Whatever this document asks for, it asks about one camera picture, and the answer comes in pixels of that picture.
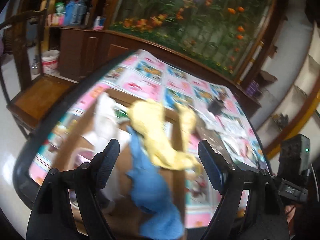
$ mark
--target white floor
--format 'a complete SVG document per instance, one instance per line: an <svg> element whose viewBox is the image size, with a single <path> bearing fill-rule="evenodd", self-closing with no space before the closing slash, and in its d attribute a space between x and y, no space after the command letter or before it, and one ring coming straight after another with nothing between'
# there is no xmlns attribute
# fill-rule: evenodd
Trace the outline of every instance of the white floor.
<svg viewBox="0 0 320 240"><path fill-rule="evenodd" d="M33 62L34 51L35 47L28 50L30 65ZM13 98L20 91L13 56L6 56L2 73L9 96ZM20 200L13 188L12 171L26 140L6 109L2 90L0 91L0 127L0 207L14 228L25 238L31 211Z"/></svg>

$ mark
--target white bottle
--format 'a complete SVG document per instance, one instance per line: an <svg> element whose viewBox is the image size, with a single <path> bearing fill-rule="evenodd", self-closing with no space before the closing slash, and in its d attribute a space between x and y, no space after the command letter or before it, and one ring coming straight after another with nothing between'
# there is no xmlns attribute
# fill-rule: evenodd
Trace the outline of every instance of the white bottle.
<svg viewBox="0 0 320 240"><path fill-rule="evenodd" d="M101 16L98 15L98 16L96 17L96 20L94 21L94 27L99 26L100 20L101 20Z"/></svg>

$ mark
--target white bucket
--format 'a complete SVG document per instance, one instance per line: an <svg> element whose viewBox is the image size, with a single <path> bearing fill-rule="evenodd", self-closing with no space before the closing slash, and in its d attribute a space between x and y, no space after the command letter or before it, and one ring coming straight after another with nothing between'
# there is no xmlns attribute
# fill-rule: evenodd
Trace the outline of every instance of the white bucket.
<svg viewBox="0 0 320 240"><path fill-rule="evenodd" d="M43 72L46 74L53 74L58 68L58 50L48 50L42 53Z"/></svg>

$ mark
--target towel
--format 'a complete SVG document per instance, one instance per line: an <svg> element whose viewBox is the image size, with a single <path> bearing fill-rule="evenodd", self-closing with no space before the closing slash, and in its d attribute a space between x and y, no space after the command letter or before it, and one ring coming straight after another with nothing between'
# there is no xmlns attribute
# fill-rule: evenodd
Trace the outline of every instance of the towel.
<svg viewBox="0 0 320 240"><path fill-rule="evenodd" d="M196 124L195 114L187 107L181 106L180 128L184 149L187 148L190 132ZM135 101L128 109L132 127L144 137L143 143L151 162L170 170L184 170L193 166L200 167L195 156L172 148L163 126L164 106L154 100Z"/></svg>
<svg viewBox="0 0 320 240"><path fill-rule="evenodd" d="M153 214L152 218L140 225L143 237L155 240L179 239L184 232L180 212L172 203L167 182L158 173L149 157L143 153L140 139L131 127L130 150L132 169L127 175L132 179L131 199L143 212Z"/></svg>

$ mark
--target shelf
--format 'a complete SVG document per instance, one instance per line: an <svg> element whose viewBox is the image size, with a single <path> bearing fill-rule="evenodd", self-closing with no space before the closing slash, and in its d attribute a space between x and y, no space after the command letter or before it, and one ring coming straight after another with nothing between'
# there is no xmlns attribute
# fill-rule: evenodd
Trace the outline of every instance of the shelf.
<svg viewBox="0 0 320 240"><path fill-rule="evenodd" d="M282 131L282 128L277 124L276 120L275 120L273 117L271 117L271 119L273 120L273 122L275 123L275 125L278 127L278 129L279 129L280 131Z"/></svg>
<svg viewBox="0 0 320 240"><path fill-rule="evenodd" d="M281 130L278 125L270 116L257 131L257 135L259 136L262 145L266 147L280 134L280 132Z"/></svg>
<svg viewBox="0 0 320 240"><path fill-rule="evenodd" d="M317 63L320 63L320 37L316 23L314 23L312 41L309 49L309 55L315 59Z"/></svg>
<svg viewBox="0 0 320 240"><path fill-rule="evenodd" d="M299 87L297 87L296 85L293 85L294 88L300 93L301 96L303 96L304 98L307 98L308 95L305 91L303 91L302 89L300 89ZM319 124L320 126L320 114L318 112L318 110L315 110L315 113L314 113L314 118L316 119L317 123Z"/></svg>
<svg viewBox="0 0 320 240"><path fill-rule="evenodd" d="M320 65L313 59L313 57L308 55L294 84L305 91L306 94L309 94L315 85L319 74Z"/></svg>
<svg viewBox="0 0 320 240"><path fill-rule="evenodd" d="M293 87L304 97L307 98L308 95L305 91L303 91L300 87L296 86L295 84L293 85Z"/></svg>
<svg viewBox="0 0 320 240"><path fill-rule="evenodd" d="M281 102L279 107L272 113L283 114L289 116L289 122L297 115L303 104L305 103L306 97L302 96L302 92L292 86L289 90L288 95Z"/></svg>
<svg viewBox="0 0 320 240"><path fill-rule="evenodd" d="M51 25L50 28L63 28L63 29L76 29L76 30L84 30L86 28L85 25Z"/></svg>

